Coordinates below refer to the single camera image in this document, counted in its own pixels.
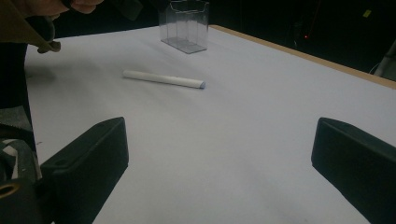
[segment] transparent box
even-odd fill
[[[208,2],[171,1],[159,14],[161,41],[188,54],[207,49],[208,16]]]

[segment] person's hand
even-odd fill
[[[104,0],[72,0],[70,4],[78,12],[89,14],[93,12],[96,5]],[[61,0],[13,0],[15,7],[20,11],[24,18],[31,16],[51,16],[66,12],[68,8]]]

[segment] white surface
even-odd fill
[[[127,125],[130,167],[94,223],[367,223],[311,166],[315,130],[340,119],[396,145],[396,91],[213,29],[191,55],[158,27],[62,44],[27,56],[40,161],[97,122]],[[206,89],[123,78],[128,69]]]
[[[122,72],[124,77],[139,79],[144,81],[153,81],[153,82],[161,82],[166,84],[184,86],[184,87],[191,87],[196,89],[204,89],[205,82],[201,80],[195,80],[191,78],[184,78],[184,77],[169,77],[164,75],[156,75],[151,73],[145,72],[138,72],[132,70],[125,70]]]

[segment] table edge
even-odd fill
[[[388,88],[396,90],[396,82],[395,81],[392,81],[392,80],[389,80],[389,79],[385,79],[383,77],[377,77],[377,76],[374,76],[374,75],[371,75],[371,74],[356,70],[354,68],[350,68],[350,67],[341,65],[339,63],[333,63],[333,62],[330,62],[330,61],[327,61],[327,60],[324,60],[324,59],[321,59],[321,58],[318,58],[318,57],[315,57],[315,56],[312,56],[312,55],[309,55],[309,54],[306,54],[306,53],[302,53],[302,52],[300,52],[298,50],[295,50],[295,49],[289,49],[289,48],[280,46],[278,44],[274,44],[274,43],[271,43],[269,41],[259,39],[257,37],[251,36],[251,35],[245,35],[245,34],[242,34],[240,32],[237,32],[235,30],[228,29],[228,28],[216,25],[216,24],[211,24],[211,25],[209,25],[209,27],[211,27],[211,28],[213,28],[215,30],[219,30],[219,31],[222,31],[224,33],[230,34],[230,35],[235,35],[235,36],[241,37],[243,39],[255,42],[257,44],[264,45],[264,46],[272,48],[272,49],[278,49],[278,50],[284,51],[286,53],[295,55],[297,57],[306,59],[308,61],[311,61],[311,62],[314,62],[314,63],[318,63],[318,64],[324,65],[326,67],[330,67],[332,69],[335,69],[337,71],[352,75],[354,77],[363,78],[365,80],[374,82],[374,83],[379,84],[381,86],[388,87]]]

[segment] dark background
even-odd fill
[[[148,0],[135,21],[110,0],[90,15],[74,11],[55,21],[56,36],[91,35],[158,25]],[[368,17],[363,17],[371,10]],[[212,0],[209,23],[340,63],[375,71],[396,39],[395,0]]]

